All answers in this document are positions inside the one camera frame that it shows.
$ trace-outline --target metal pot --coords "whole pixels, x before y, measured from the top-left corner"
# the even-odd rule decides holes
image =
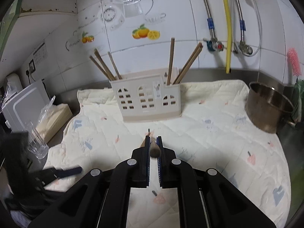
[[[286,96],[259,82],[251,82],[249,86],[246,112],[255,126],[268,133],[275,133],[281,122],[303,129],[303,123],[289,120],[294,107]]]

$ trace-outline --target pink object on hose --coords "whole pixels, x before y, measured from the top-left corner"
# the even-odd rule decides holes
[[[301,69],[300,69],[300,62],[299,62],[299,58],[298,58],[298,53],[295,50],[295,48],[289,48],[289,50],[287,52],[287,58],[288,58],[288,62],[292,66],[293,75],[297,76],[297,77],[302,75]]]

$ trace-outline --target utensil holder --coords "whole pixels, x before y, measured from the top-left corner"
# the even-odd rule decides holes
[[[172,68],[171,80],[178,75]],[[167,86],[168,69],[121,75],[110,81],[125,122],[163,120],[181,115],[180,84]]]

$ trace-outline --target quilted cloth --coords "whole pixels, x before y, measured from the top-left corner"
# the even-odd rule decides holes
[[[80,165],[84,170],[48,189],[66,191],[92,168],[115,168],[131,157],[149,128],[193,168],[216,168],[283,228],[291,200],[287,161],[277,135],[261,131],[247,117],[248,91],[238,80],[183,83],[181,117],[125,123],[112,89],[79,90],[80,113],[66,126],[62,143],[50,148],[45,168]],[[127,227],[179,227],[177,190],[159,187],[156,160],[151,160],[149,187],[131,189]]]

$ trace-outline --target yellow gas pipe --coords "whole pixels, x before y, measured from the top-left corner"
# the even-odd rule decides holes
[[[230,62],[231,62],[231,47],[232,47],[232,26],[231,26],[231,16],[229,10],[228,0],[223,0],[225,14],[226,14],[226,21],[227,21],[227,50],[226,50],[226,74],[231,72],[230,69]]]

